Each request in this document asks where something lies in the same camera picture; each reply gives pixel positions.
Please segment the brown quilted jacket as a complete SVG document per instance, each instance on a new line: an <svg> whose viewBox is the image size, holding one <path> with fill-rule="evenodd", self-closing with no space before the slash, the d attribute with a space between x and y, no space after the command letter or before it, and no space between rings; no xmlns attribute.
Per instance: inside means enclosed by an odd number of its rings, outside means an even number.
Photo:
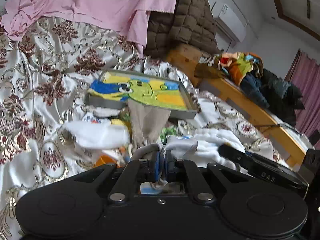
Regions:
<svg viewBox="0 0 320 240"><path fill-rule="evenodd" d="M173 13L151 12L144 54L164 58L179 43L218 54L216 23L208 0L176 0Z"/></svg>

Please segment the green patterned bag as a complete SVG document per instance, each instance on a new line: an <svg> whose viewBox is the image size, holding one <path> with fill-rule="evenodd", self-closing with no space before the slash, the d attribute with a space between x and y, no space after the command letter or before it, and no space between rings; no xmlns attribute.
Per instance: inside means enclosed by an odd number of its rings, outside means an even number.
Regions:
<svg viewBox="0 0 320 240"><path fill-rule="evenodd" d="M160 133L160 139L162 144L167 143L167 137L173 135L173 136L181 136L182 133L179 131L179 129L175 126L165 127L161 130Z"/></svg>

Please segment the orange cloth item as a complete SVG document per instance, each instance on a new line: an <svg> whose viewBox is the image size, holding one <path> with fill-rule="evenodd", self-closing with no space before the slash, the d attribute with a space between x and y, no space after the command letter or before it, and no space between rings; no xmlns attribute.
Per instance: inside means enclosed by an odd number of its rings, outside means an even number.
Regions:
<svg viewBox="0 0 320 240"><path fill-rule="evenodd" d="M118 164L117 164L117 161L112 159L111 157L109 157L108 155L101 155L99 157L99 159L95 162L94 164L94 167L98 167L98 166L101 166L101 165L104 165L104 164L115 164L116 167L120 167Z"/></svg>

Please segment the colourful clothes pile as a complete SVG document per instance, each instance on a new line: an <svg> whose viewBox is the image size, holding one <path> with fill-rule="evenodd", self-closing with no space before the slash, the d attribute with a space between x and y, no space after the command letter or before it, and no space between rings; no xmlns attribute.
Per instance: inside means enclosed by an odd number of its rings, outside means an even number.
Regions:
<svg viewBox="0 0 320 240"><path fill-rule="evenodd" d="M270 111L283 122L295 126L296 110L304 110L303 94L263 67L262 59L252 53L222 53L198 63L195 77L230 79L256 105Z"/></svg>

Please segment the purple curtain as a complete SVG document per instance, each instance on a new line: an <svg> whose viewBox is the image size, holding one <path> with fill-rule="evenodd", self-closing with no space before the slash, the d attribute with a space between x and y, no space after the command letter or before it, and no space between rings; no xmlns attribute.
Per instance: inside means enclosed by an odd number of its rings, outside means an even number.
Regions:
<svg viewBox="0 0 320 240"><path fill-rule="evenodd" d="M304 110L298 110L296 129L310 137L319 131L319 63L299 50L285 76L303 94Z"/></svg>

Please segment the pink bed sheet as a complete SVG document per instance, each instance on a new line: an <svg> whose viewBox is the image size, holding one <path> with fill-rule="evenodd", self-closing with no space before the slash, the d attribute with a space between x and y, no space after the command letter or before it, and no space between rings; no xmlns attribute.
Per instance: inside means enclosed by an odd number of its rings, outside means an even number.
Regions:
<svg viewBox="0 0 320 240"><path fill-rule="evenodd" d="M1 26L12 40L42 16L60 17L112 29L136 44L140 55L147 43L152 11L173 13L176 0L7 0Z"/></svg>

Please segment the white air conditioner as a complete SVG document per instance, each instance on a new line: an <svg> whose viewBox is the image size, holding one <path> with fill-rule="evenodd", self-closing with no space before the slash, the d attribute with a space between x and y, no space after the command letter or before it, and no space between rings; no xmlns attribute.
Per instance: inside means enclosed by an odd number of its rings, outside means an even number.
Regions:
<svg viewBox="0 0 320 240"><path fill-rule="evenodd" d="M232 41L243 42L246 37L246 27L236 13L225 3L215 2L212 7L213 19L218 27L228 35Z"/></svg>

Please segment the beige drawstring pouch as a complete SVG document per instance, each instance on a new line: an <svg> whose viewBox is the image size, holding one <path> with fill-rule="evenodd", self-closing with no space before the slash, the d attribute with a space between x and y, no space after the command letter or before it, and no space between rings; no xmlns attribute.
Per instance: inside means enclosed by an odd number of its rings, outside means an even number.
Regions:
<svg viewBox="0 0 320 240"><path fill-rule="evenodd" d="M155 143L170 117L171 110L147 106L132 99L127 101L133 149Z"/></svg>

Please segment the wooden bed frame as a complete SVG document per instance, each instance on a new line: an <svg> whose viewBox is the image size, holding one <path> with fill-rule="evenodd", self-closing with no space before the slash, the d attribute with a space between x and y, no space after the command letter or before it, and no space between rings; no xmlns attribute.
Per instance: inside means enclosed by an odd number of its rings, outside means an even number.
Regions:
<svg viewBox="0 0 320 240"><path fill-rule="evenodd" d="M172 49L165 59L183 71L196 88L211 92L238 110L245 119L274 143L290 167L297 169L302 165L306 149L289 132L289 128L277 122L266 110L249 100L238 87L220 75L214 74L212 70L198 70L198 73L207 75L197 76L195 70L200 56L199 50L186 44L180 44Z"/></svg>

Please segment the white towel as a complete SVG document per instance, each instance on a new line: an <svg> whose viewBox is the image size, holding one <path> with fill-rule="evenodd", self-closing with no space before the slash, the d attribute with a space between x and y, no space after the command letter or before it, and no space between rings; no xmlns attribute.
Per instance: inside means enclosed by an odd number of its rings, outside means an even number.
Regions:
<svg viewBox="0 0 320 240"><path fill-rule="evenodd" d="M221 145L228 145L244 152L245 149L233 132L226 129L204 128L196 129L191 135L167 137L166 150L170 150L176 159L191 160L198 167L206 167L208 163L216 162L227 168L244 173L238 164L222 157L218 153Z"/></svg>

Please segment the grey tray box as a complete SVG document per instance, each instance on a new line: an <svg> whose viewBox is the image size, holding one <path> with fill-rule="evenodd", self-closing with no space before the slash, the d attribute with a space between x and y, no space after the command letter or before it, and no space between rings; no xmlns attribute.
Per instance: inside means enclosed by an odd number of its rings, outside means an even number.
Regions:
<svg viewBox="0 0 320 240"><path fill-rule="evenodd" d="M199 111L180 81L109 69L87 90L86 103L94 107L122 109L131 99L146 106L171 111L177 119L192 119Z"/></svg>

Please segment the colourful cartoon towel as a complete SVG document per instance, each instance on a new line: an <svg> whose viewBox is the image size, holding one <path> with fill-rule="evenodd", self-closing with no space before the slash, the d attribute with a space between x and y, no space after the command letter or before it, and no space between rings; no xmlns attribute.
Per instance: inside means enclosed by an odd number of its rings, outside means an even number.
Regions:
<svg viewBox="0 0 320 240"><path fill-rule="evenodd" d="M188 109L177 82L153 77L108 71L91 83L88 93L117 102L132 99L149 106Z"/></svg>

